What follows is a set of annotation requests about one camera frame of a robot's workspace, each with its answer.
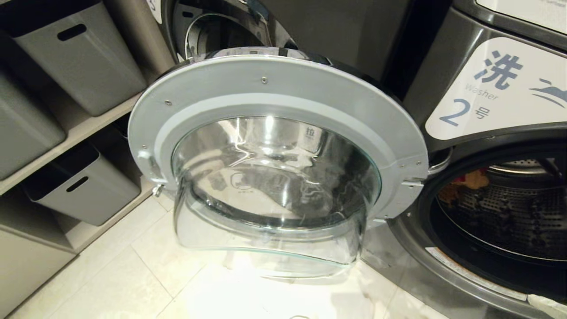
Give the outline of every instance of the stainless steel drum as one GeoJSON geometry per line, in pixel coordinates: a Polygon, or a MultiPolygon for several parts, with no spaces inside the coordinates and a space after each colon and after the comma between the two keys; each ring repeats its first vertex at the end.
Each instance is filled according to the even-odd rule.
{"type": "Polygon", "coordinates": [[[567,262],[567,198],[558,166],[553,158],[493,165],[485,170],[486,186],[450,184],[439,202],[458,227],[497,250],[567,262]]]}

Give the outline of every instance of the white shelving unit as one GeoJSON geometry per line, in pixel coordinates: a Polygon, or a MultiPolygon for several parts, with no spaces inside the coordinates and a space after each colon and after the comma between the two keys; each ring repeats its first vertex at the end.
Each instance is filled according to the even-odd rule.
{"type": "Polygon", "coordinates": [[[67,138],[47,153],[36,158],[28,165],[25,165],[20,170],[1,181],[0,195],[3,195],[12,187],[23,181],[26,177],[54,160],[57,156],[63,154],[79,142],[84,141],[86,138],[117,120],[122,115],[130,112],[134,107],[139,94],[97,117],[88,115],[80,109],[68,95],[58,88],[46,91],[45,95],[42,97],[48,103],[48,106],[57,118],[57,121],[63,127],[63,130],[67,133],[67,138]]]}
{"type": "MultiPolygon", "coordinates": [[[[145,1],[103,1],[148,83],[173,67],[173,57],[145,1]]],[[[24,74],[23,78],[38,79],[27,68],[32,63],[17,61],[23,61],[14,66],[16,68],[19,65],[24,69],[20,72],[24,74]]],[[[40,99],[51,110],[67,136],[62,143],[0,181],[0,247],[5,253],[7,265],[4,267],[6,269],[0,271],[0,287],[12,289],[15,283],[18,286],[12,289],[14,291],[10,298],[0,300],[0,317],[8,314],[68,261],[148,198],[153,187],[136,167],[123,137],[118,135],[119,138],[114,140],[106,133],[118,133],[110,128],[105,129],[132,111],[140,93],[94,117],[80,108],[58,85],[47,85],[49,79],[35,83],[41,84],[35,90],[40,90],[40,99]],[[104,147],[96,147],[141,190],[101,226],[90,225],[32,203],[18,187],[34,172],[86,139],[93,144],[102,139],[106,143],[104,147]]]]}
{"type": "MultiPolygon", "coordinates": [[[[145,1],[104,0],[104,4],[148,83],[152,83],[159,74],[173,67],[174,60],[145,1]]],[[[33,204],[17,189],[18,184],[26,177],[132,111],[140,94],[132,96],[100,116],[90,116],[59,86],[42,89],[41,100],[50,109],[67,137],[50,151],[0,181],[0,230],[78,254],[149,197],[153,185],[141,175],[127,146],[113,151],[115,156],[112,156],[114,159],[111,162],[138,184],[141,192],[101,226],[90,225],[33,204]]]]}

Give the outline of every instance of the tiled floor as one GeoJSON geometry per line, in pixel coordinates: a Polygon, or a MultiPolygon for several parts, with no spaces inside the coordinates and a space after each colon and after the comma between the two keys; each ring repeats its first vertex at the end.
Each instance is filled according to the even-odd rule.
{"type": "Polygon", "coordinates": [[[364,263],[334,278],[277,281],[206,265],[149,198],[11,318],[444,319],[364,263]]]}

